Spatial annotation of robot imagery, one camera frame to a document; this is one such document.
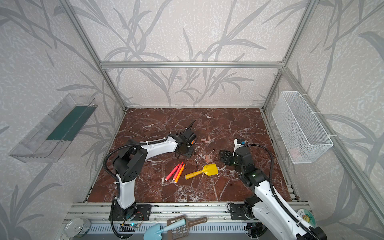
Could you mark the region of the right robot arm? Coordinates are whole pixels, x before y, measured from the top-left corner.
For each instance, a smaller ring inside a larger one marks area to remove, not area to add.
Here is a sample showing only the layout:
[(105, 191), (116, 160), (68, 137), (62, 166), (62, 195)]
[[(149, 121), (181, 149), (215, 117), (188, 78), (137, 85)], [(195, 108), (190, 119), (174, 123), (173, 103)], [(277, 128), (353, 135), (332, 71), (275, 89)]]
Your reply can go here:
[[(271, 159), (269, 176), (255, 167), (250, 147), (260, 147)], [(238, 147), (233, 153), (219, 152), (220, 161), (234, 167), (246, 187), (254, 196), (244, 201), (245, 211), (260, 220), (278, 240), (326, 240), (320, 227), (312, 227), (276, 191), (273, 186), (273, 154), (265, 147), (250, 144)]]

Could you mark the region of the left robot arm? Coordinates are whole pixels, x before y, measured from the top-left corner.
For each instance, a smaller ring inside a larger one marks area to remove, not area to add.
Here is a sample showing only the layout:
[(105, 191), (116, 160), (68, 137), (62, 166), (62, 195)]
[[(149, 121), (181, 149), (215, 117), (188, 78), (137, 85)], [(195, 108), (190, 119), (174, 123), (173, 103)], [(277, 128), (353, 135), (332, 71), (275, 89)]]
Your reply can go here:
[(135, 180), (140, 175), (146, 160), (167, 153), (191, 157), (197, 135), (190, 128), (166, 137), (138, 142), (130, 140), (126, 145), (108, 153), (103, 159), (103, 169), (118, 186), (116, 200), (122, 210), (130, 210), (136, 204)]

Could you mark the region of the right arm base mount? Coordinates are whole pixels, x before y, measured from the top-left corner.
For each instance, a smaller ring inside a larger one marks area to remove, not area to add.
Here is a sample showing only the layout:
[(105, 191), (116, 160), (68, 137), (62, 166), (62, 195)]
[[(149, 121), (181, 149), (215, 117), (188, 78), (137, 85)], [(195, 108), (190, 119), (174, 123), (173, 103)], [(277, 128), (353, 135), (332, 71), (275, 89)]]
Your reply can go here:
[(244, 204), (228, 203), (227, 209), (231, 215), (232, 221), (248, 220), (248, 218), (245, 215)]

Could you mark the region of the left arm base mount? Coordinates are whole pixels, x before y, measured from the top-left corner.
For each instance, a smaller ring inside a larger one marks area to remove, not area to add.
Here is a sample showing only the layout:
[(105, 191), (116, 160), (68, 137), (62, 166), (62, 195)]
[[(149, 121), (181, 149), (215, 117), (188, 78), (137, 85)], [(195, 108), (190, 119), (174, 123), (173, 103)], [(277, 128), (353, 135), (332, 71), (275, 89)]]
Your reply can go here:
[(127, 209), (122, 209), (119, 204), (111, 206), (109, 221), (148, 221), (152, 205), (133, 204)]

